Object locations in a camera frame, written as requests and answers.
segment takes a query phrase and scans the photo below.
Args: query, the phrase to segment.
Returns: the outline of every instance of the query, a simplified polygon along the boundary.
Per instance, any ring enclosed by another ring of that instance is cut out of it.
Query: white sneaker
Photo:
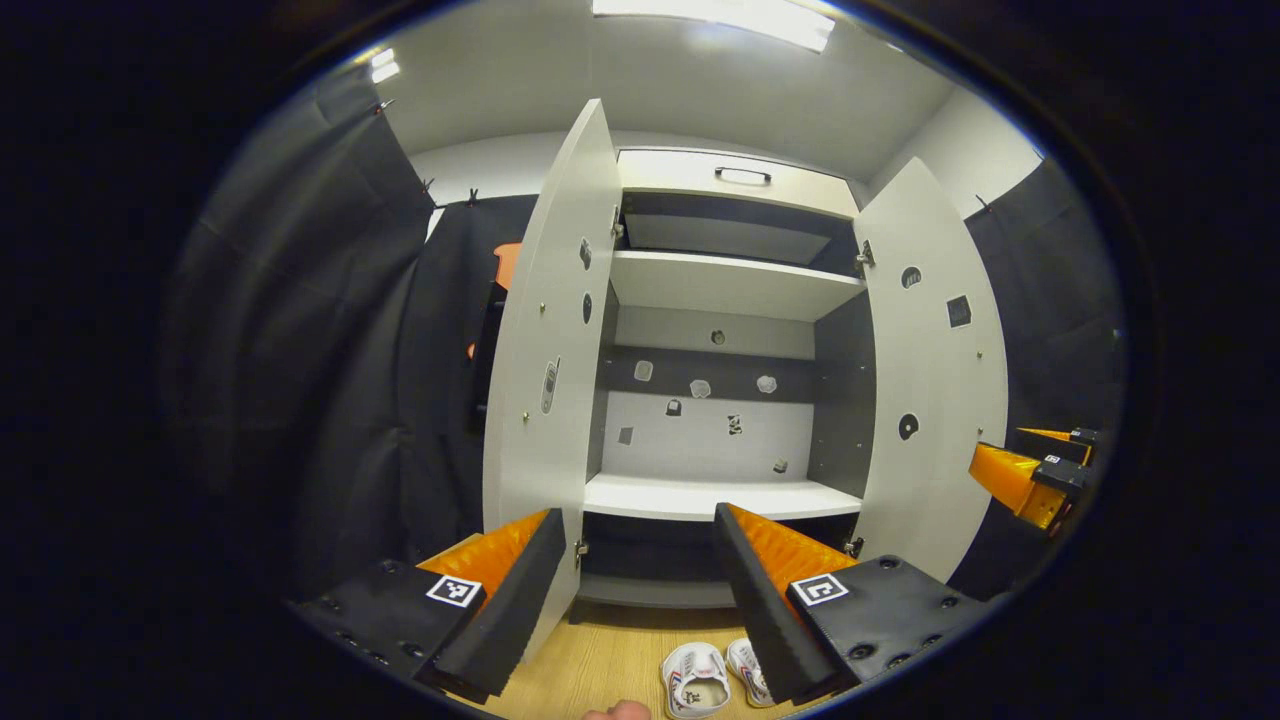
[[[667,716],[673,720],[708,717],[728,705],[728,675],[716,646],[685,643],[662,664],[667,687]]]
[[[728,656],[728,669],[746,685],[746,702],[751,703],[751,707],[776,705],[769,696],[769,685],[764,684],[764,673],[760,671],[760,661],[751,650],[751,641],[739,638],[728,643],[724,655]]]

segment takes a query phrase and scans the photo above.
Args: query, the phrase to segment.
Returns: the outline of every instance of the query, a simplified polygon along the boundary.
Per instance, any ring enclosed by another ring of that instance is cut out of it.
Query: cabinet door
[[[485,418],[485,530],[545,507],[564,512],[567,550],[526,660],[577,593],[573,543],[582,533],[595,365],[621,200],[604,109],[590,100],[552,163],[525,231],[498,331]]]
[[[955,206],[913,159],[854,220],[869,242],[876,437],[856,534],[946,582],[991,495],[978,441],[1005,441],[1009,374],[991,281]]]

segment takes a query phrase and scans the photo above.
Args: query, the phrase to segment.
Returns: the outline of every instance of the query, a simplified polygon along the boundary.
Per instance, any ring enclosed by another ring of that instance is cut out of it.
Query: white shelf
[[[717,502],[771,520],[858,512],[863,501],[813,480],[675,480],[599,473],[586,483],[582,510],[650,520],[710,521]]]
[[[621,305],[813,323],[865,288],[804,268],[680,252],[623,250],[609,273]]]

